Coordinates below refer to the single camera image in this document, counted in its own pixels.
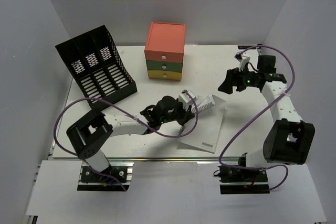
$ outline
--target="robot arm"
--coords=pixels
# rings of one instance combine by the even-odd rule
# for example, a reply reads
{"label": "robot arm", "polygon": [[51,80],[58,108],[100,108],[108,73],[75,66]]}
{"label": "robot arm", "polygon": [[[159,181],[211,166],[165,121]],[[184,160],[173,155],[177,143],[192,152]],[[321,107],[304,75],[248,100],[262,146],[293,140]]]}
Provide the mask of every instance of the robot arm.
{"label": "robot arm", "polygon": [[[177,121],[184,125],[192,119],[194,114],[191,105],[189,96],[181,93],[178,99],[163,97],[140,114],[147,120],[149,127],[159,130],[163,123]],[[113,115],[109,123],[104,117],[102,112],[91,110],[67,130],[67,135],[79,159],[86,161],[94,170],[109,174],[110,164],[100,150],[106,140],[118,135],[146,135],[152,131],[128,116]]]}
{"label": "robot arm", "polygon": [[[227,76],[219,91],[232,94],[247,87],[259,88],[268,104],[286,90],[286,79],[276,73],[275,56],[259,56],[258,72],[250,72],[248,60],[237,54],[239,68],[227,71]],[[312,124],[306,123],[295,110],[289,96],[284,96],[271,107],[274,125],[264,141],[261,149],[253,153],[243,154],[239,159],[240,166],[269,167],[278,164],[304,164],[315,133]]]}

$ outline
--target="orange drawer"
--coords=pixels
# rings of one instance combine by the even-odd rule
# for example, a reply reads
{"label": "orange drawer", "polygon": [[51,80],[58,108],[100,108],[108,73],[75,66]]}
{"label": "orange drawer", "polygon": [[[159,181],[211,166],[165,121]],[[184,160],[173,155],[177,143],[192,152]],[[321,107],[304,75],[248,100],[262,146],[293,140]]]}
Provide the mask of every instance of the orange drawer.
{"label": "orange drawer", "polygon": [[182,73],[164,70],[147,70],[148,77],[151,79],[166,79],[181,81]]}
{"label": "orange drawer", "polygon": [[186,25],[153,22],[146,47],[146,60],[183,62]]}

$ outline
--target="white paper sheet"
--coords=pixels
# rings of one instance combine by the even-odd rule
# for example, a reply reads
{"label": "white paper sheet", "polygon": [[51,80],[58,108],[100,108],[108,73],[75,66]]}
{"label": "white paper sheet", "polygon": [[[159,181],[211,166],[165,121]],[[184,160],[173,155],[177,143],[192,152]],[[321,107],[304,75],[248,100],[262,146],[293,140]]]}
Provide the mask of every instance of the white paper sheet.
{"label": "white paper sheet", "polygon": [[[269,195],[221,195],[216,164],[136,162],[125,192],[77,191],[81,162],[43,161],[27,215],[38,224],[234,223],[302,224],[325,221],[306,165]],[[271,186],[284,175],[267,172]]]}
{"label": "white paper sheet", "polygon": [[[215,153],[226,102],[215,95],[213,95],[213,99],[216,104],[198,115],[198,123],[193,133],[179,138],[179,143]],[[188,132],[194,124],[195,118],[185,125],[183,133]]]}

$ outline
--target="white table surface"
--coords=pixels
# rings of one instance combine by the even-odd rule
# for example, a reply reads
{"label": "white table surface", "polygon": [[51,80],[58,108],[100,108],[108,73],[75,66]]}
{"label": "white table surface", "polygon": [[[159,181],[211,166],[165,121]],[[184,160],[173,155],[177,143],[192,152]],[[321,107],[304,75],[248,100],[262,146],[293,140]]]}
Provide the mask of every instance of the white table surface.
{"label": "white table surface", "polygon": [[[325,221],[306,165],[270,194],[221,195],[217,164],[135,162],[128,191],[77,191],[81,161],[43,161],[27,215],[37,224],[313,224]],[[282,167],[267,171],[270,186]]]}
{"label": "white table surface", "polygon": [[[238,66],[234,55],[237,46],[194,46],[186,45],[182,81],[149,79],[146,71],[144,47],[118,47],[121,59],[132,78],[136,81],[138,92],[120,101],[117,105],[132,114],[139,114],[150,104],[156,104],[165,95],[178,97],[178,94],[188,89],[196,95],[206,97],[214,94],[227,101],[224,118],[220,128],[218,144],[215,154],[195,150],[181,145],[177,139],[164,138],[156,134],[145,136],[123,135],[110,138],[102,147],[108,158],[191,158],[191,157],[218,157],[230,138],[246,124],[260,110],[267,106],[267,102],[257,88],[247,88],[243,92],[234,92],[227,95],[218,92],[217,88],[224,81],[226,70]],[[258,54],[256,50],[250,51],[251,62],[256,66]],[[83,94],[73,81],[67,104]],[[87,102],[81,102],[70,108],[63,116],[58,139],[60,143],[73,151],[66,136],[66,130],[80,117],[90,110]],[[110,114],[121,114],[119,111],[108,108],[104,110],[109,121]],[[262,144],[273,125],[270,112],[266,112],[254,122],[231,145],[225,156],[240,156],[244,152],[252,152],[262,147]],[[164,124],[160,131],[167,134],[177,134],[180,126],[176,122]],[[55,147],[54,158],[72,157]]]}

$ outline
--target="gray wall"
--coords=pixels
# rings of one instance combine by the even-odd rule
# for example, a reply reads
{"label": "gray wall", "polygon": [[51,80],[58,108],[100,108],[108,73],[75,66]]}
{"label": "gray wall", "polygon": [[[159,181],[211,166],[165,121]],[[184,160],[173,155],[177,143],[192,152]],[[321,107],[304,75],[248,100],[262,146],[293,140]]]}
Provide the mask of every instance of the gray wall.
{"label": "gray wall", "polygon": [[[308,167],[330,223],[336,223],[335,17],[336,0],[287,0],[265,40],[294,64],[291,97],[303,119],[316,127]],[[289,76],[284,61],[278,63]]]}
{"label": "gray wall", "polygon": [[54,48],[68,35],[50,0],[0,6],[0,222],[17,224],[69,88]]}
{"label": "gray wall", "polygon": [[187,24],[188,44],[258,43],[285,0],[51,0],[71,37],[105,24],[117,44],[144,45],[151,21]]}

